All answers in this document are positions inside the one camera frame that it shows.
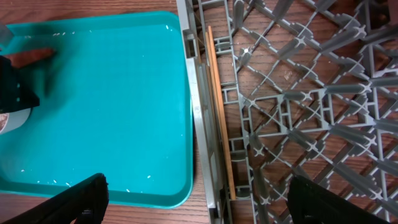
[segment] wooden stick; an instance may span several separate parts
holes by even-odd
[[[215,96],[215,103],[217,108],[218,114],[218,123],[221,128],[221,138],[223,143],[224,149],[224,159],[226,165],[226,171],[228,175],[228,184],[229,184],[229,193],[231,194],[231,200],[236,200],[235,194],[235,184],[234,184],[234,177],[232,171],[232,163],[231,163],[231,154],[229,152],[229,141],[228,141],[228,132],[226,129],[226,121],[225,121],[225,113],[224,113],[224,104],[223,104],[223,94],[221,92],[221,83],[220,83],[220,75],[218,74],[218,64],[216,58],[216,50],[213,41],[213,32],[211,27],[208,27],[208,34],[206,35],[206,44],[207,49],[209,49],[209,61],[210,61],[210,72],[213,91]]]

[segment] finger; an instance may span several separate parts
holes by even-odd
[[[21,52],[11,55],[5,55],[11,61],[11,65],[15,68],[21,68],[26,65],[30,65],[39,60],[50,57],[54,54],[54,50],[50,48],[30,50],[27,52]]]

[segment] teal tray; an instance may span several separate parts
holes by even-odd
[[[52,197],[102,172],[111,203],[173,208],[193,187],[193,123],[178,17],[169,12],[8,28],[2,55],[51,47],[21,70],[40,97],[0,135],[0,192]]]

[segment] gray dish rack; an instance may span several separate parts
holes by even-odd
[[[384,146],[382,136],[391,135],[396,138],[398,132],[398,121],[390,119],[391,115],[398,110],[398,94],[391,88],[398,85],[398,68],[396,67],[398,51],[386,49],[382,43],[398,36],[398,26],[385,24],[378,29],[372,29],[369,10],[376,8],[382,14],[385,13],[385,6],[373,0],[365,0],[357,5],[352,15],[333,14],[328,9],[332,4],[337,4],[335,0],[318,0],[317,2],[300,0],[313,11],[307,24],[300,24],[284,19],[294,0],[278,0],[273,10],[267,7],[267,0],[232,1],[232,9],[228,7],[227,0],[177,1],[210,223],[233,222],[220,130],[216,122],[211,87],[208,85],[209,61],[201,60],[203,50],[206,56],[208,55],[208,49],[205,49],[206,44],[203,41],[205,40],[203,30],[206,27],[204,11],[217,7],[225,8],[229,35],[214,38],[216,54],[217,56],[231,56],[235,78],[234,82],[221,84],[225,93],[224,104],[239,105],[242,127],[241,137],[229,139],[232,146],[230,153],[232,163],[246,163],[248,175],[246,184],[235,186],[236,196],[237,200],[251,202],[254,223],[291,222],[288,210],[279,215],[269,209],[269,205],[279,200],[286,200],[288,183],[294,174],[308,177],[326,189],[330,186],[331,175],[338,174],[352,186],[351,190],[342,195],[343,198],[349,200],[354,196],[368,197],[376,203],[369,212],[389,222],[396,219],[398,217],[398,186],[388,189],[386,175],[398,177],[398,163],[393,160],[398,146]],[[271,19],[270,24],[261,34],[244,26],[244,20],[252,11],[258,11]],[[321,14],[339,27],[338,32],[323,43],[317,42],[308,28],[317,14]],[[273,26],[280,26],[294,35],[294,38],[279,50],[267,40],[267,33]],[[233,37],[238,30],[252,38],[254,44],[246,49],[241,48],[239,54],[236,55]],[[361,48],[353,58],[341,57],[333,52],[357,41],[361,42]],[[270,55],[277,58],[269,73],[256,70],[250,64],[252,54],[258,47],[265,48]],[[299,64],[291,59],[304,47],[317,51],[310,66]],[[383,69],[377,70],[374,66],[375,52],[390,59]],[[320,56],[327,57],[330,60],[329,63],[333,62],[339,66],[337,74],[329,83],[322,82],[313,69]],[[296,80],[289,89],[282,89],[270,78],[270,74],[278,63],[285,63],[301,74],[301,78]],[[278,94],[256,98],[242,94],[239,91],[239,71],[243,67],[262,77],[262,82],[258,83],[252,94],[262,85],[270,85]],[[339,84],[339,79],[344,76],[355,77],[358,82]],[[308,91],[296,90],[295,87],[303,80],[310,80],[318,88]],[[238,92],[237,100],[228,100],[226,92],[231,90]],[[384,104],[377,100],[381,96],[386,99]],[[270,111],[262,109],[257,103],[269,99],[276,102]],[[344,112],[338,116],[333,114],[333,100],[340,100],[346,105]],[[291,105],[299,106],[304,111],[296,122],[290,110]],[[251,108],[259,110],[267,117],[259,127],[252,125]],[[358,122],[341,124],[350,116],[357,116]],[[317,122],[315,128],[300,128],[301,124],[311,119]],[[249,121],[249,127],[244,125],[244,121]],[[261,133],[260,130],[270,122],[276,123],[277,131]],[[322,131],[319,138],[311,137],[310,133],[319,131]],[[331,135],[340,136],[347,142],[333,159],[323,154],[325,140]],[[264,140],[272,136],[283,136],[283,138],[275,147],[268,148]],[[235,149],[235,141],[243,141],[244,148]],[[289,141],[297,143],[304,153],[304,156],[295,164],[287,162],[280,156]],[[264,158],[261,166],[251,166],[250,154]],[[315,178],[311,178],[303,169],[303,165],[318,157],[327,161],[327,166]],[[372,160],[372,166],[365,173],[359,174],[345,164],[349,157],[369,157]],[[271,182],[262,172],[263,168],[275,161],[290,168],[290,174],[277,184]]]

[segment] black object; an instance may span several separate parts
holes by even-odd
[[[39,97],[21,80],[11,61],[0,56],[0,113],[11,113],[39,105]]]
[[[290,182],[287,208],[294,224],[388,223],[299,175]]]
[[[95,174],[3,224],[99,224],[108,203],[105,176]]]

